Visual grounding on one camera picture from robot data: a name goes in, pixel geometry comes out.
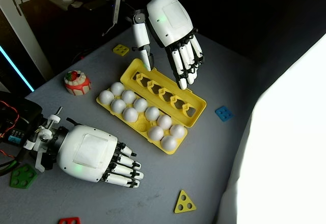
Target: yellow triangle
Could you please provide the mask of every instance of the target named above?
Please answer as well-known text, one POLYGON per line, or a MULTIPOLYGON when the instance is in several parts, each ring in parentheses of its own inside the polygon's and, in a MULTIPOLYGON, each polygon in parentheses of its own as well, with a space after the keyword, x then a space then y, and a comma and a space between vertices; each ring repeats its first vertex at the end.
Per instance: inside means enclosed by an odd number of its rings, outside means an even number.
POLYGON ((181 190, 177 205, 175 206, 174 213, 182 213, 187 211, 196 210, 196 206, 193 204, 192 200, 185 193, 184 190, 181 190))

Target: egg carton tray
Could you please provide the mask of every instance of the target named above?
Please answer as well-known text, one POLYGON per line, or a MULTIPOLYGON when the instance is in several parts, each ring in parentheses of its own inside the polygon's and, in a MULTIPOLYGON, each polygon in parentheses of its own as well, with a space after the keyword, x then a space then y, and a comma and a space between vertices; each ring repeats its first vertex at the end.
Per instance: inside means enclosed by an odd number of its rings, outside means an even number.
MULTIPOLYGON (((148 107, 155 106, 159 109, 160 115, 170 116, 172 125, 192 127, 206 107, 205 100, 195 95, 190 89, 179 89, 174 81, 158 72, 156 68, 147 71, 140 59, 134 59, 131 62, 120 81, 126 90, 134 91, 137 98, 146 99, 148 107)), ((185 128, 184 137, 177 139, 177 147, 173 151, 166 151, 161 147, 160 141, 153 141, 148 137, 148 130, 157 126, 157 122, 147 121, 145 113, 139 113, 138 120, 130 123, 122 118, 122 114, 113 112, 110 105, 101 104, 99 98, 96 101, 167 154, 174 154, 188 133, 185 128)), ((164 131, 164 136, 167 135, 170 135, 169 130, 164 131)))

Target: red wire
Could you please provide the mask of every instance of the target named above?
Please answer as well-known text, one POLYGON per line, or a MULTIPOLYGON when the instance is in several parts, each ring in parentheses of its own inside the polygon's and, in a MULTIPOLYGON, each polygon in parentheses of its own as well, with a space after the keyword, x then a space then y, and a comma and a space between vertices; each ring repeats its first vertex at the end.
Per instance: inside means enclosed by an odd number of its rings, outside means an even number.
POLYGON ((7 154, 5 151, 3 150, 0 150, 1 153, 3 153, 4 155, 8 156, 8 157, 11 157, 11 158, 15 158, 15 156, 12 156, 10 154, 7 154))
POLYGON ((16 118, 14 124, 13 124, 11 127, 9 127, 8 129, 6 129, 4 133, 0 134, 0 137, 4 137, 4 135, 5 135, 5 134, 10 130, 10 129, 12 129, 12 128, 15 127, 15 125, 16 125, 18 119, 19 119, 19 113, 18 113, 18 111, 17 111, 14 107, 10 106, 10 105, 7 104, 6 102, 1 101, 1 100, 0 100, 0 102, 3 103, 3 104, 5 104, 5 106, 7 106, 7 107, 11 108, 12 110, 14 110, 14 111, 16 112, 16 114, 17 114, 17 118, 16 118))

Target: black device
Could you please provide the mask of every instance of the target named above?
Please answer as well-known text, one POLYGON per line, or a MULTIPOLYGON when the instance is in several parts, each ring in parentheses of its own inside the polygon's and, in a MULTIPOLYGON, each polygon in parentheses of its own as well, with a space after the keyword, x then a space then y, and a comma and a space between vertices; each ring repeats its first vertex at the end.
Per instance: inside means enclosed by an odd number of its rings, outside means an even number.
POLYGON ((43 122, 41 106, 17 95, 0 92, 0 133, 4 133, 15 124, 0 138, 0 142, 22 147, 31 133, 43 122))

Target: gray table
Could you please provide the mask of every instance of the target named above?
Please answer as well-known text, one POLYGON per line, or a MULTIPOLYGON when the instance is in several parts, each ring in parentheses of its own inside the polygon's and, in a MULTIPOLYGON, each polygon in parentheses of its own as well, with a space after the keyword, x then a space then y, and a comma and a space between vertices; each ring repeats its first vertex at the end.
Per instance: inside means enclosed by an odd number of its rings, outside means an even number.
MULTIPOLYGON (((72 125, 64 119, 71 117, 128 143, 138 153, 137 161, 142 164, 145 178, 138 189, 130 189, 75 179, 54 165, 53 170, 39 174, 28 190, 22 190, 10 188, 7 175, 0 178, 0 223, 54 224, 62 217, 72 216, 79 216, 82 223, 211 223, 252 109, 248 98, 252 69, 244 57, 201 35, 198 40, 206 63, 190 89, 206 100, 207 107, 171 156, 95 101, 102 90, 119 81, 130 62, 138 57, 132 51, 125 57, 112 52, 119 43, 134 46, 131 29, 68 69, 82 70, 89 76, 92 90, 88 94, 76 97, 69 94, 62 82, 64 71, 28 95, 29 100, 42 106, 45 116, 63 106, 61 125, 68 129, 72 125), (225 123, 214 113, 222 105, 235 114, 225 123), (193 200, 196 211, 174 214, 181 189, 193 200)), ((165 51, 153 42, 152 52, 156 68, 173 79, 165 51)), ((5 144, 0 148, 17 152, 5 144)), ((0 158, 1 162, 7 160, 4 156, 0 158)))

